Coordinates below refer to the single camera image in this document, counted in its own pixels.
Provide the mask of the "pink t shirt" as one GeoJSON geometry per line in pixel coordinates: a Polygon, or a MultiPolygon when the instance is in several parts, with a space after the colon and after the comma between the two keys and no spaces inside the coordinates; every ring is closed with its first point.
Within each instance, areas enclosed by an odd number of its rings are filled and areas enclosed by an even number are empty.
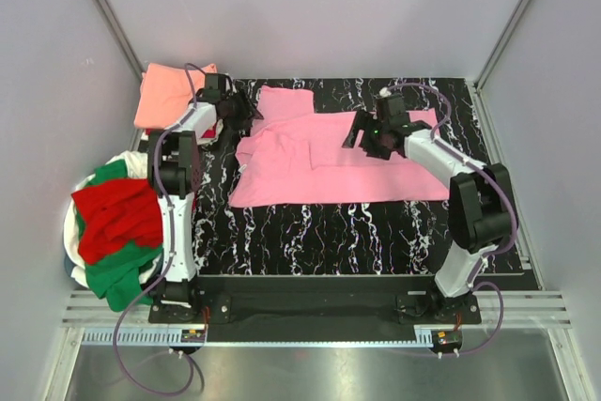
{"type": "Polygon", "coordinates": [[[444,201],[449,192],[425,168],[398,154],[368,157],[343,142],[353,112],[320,114],[306,89],[263,86],[262,119],[240,140],[241,175],[229,197],[233,208],[282,204],[444,201]]]}

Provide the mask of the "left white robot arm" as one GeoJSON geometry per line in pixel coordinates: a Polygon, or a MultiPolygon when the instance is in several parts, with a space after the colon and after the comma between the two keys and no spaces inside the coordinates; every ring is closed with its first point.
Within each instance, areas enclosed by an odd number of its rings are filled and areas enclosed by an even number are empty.
{"type": "Polygon", "coordinates": [[[158,197],[163,237],[162,272],[152,285],[155,311],[170,308],[191,322],[203,309],[192,245],[193,204],[202,181],[198,137],[219,122],[240,131],[262,117],[228,74],[209,73],[202,88],[192,89],[183,114],[150,132],[147,180],[158,197]]]}

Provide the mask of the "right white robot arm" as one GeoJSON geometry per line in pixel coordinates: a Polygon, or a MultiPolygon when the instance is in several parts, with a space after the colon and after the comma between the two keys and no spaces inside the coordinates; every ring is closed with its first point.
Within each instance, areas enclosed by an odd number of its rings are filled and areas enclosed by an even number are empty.
{"type": "Polygon", "coordinates": [[[485,164],[439,137],[437,126],[413,120],[398,94],[378,99],[376,110],[358,111],[343,143],[367,156],[388,160],[394,153],[425,168],[449,191],[451,248],[425,294],[400,312],[447,322],[475,288],[477,275],[494,254],[515,244],[518,220],[511,178],[500,164],[485,164]]]}

